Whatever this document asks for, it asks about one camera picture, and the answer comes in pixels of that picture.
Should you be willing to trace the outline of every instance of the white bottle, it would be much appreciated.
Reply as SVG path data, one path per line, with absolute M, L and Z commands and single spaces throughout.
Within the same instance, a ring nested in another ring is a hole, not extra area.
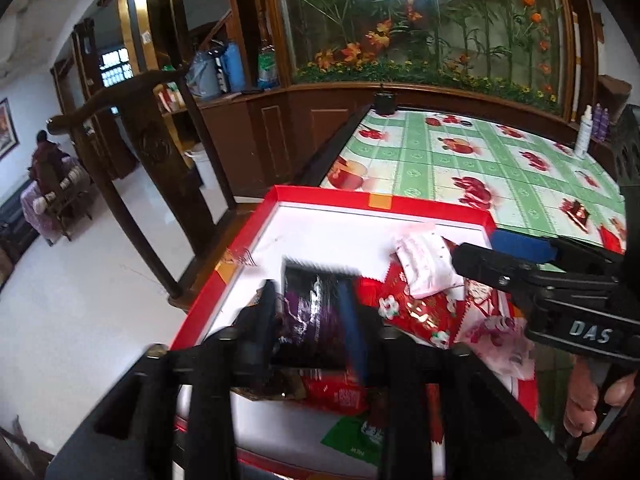
M 593 117 L 591 116 L 591 105 L 587 105 L 587 109 L 582 115 L 580 120 L 580 131 L 578 132 L 578 138 L 575 141 L 574 154 L 578 158 L 584 158 L 587 149 L 589 148 L 589 141 L 591 140 L 591 129 L 593 128 Z

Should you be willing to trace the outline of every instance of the hand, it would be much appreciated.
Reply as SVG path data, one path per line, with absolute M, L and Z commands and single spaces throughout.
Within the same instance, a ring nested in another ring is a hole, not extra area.
M 636 372 L 625 376 L 611 385 L 604 396 L 609 406 L 622 407 L 634 391 Z M 587 359 L 577 357 L 574 370 L 569 378 L 566 407 L 564 409 L 564 427 L 571 436 L 581 436 L 582 432 L 594 430 L 597 417 L 598 387 L 591 380 Z

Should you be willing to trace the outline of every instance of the black package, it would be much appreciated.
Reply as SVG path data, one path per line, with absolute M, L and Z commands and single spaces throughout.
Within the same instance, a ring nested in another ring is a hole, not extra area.
M 285 261 L 282 332 L 272 364 L 290 368 L 346 369 L 344 330 L 337 306 L 338 279 L 345 277 Z

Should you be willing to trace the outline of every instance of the window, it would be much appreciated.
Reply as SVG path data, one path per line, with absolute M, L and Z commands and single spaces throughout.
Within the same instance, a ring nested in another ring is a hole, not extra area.
M 120 48 L 103 54 L 100 73 L 102 74 L 102 82 L 106 87 L 132 78 L 133 70 L 129 63 L 129 53 L 127 49 Z M 114 115 L 118 113 L 117 108 L 112 108 L 111 111 Z

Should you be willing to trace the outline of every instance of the green tablecloth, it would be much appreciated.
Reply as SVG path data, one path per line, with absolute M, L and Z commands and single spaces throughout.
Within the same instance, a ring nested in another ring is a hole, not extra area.
M 580 160 L 561 144 L 488 121 L 370 111 L 321 186 L 463 203 L 526 234 L 600 244 L 604 227 L 625 247 L 624 199 L 593 158 Z M 564 211 L 575 200 L 589 213 L 586 230 Z

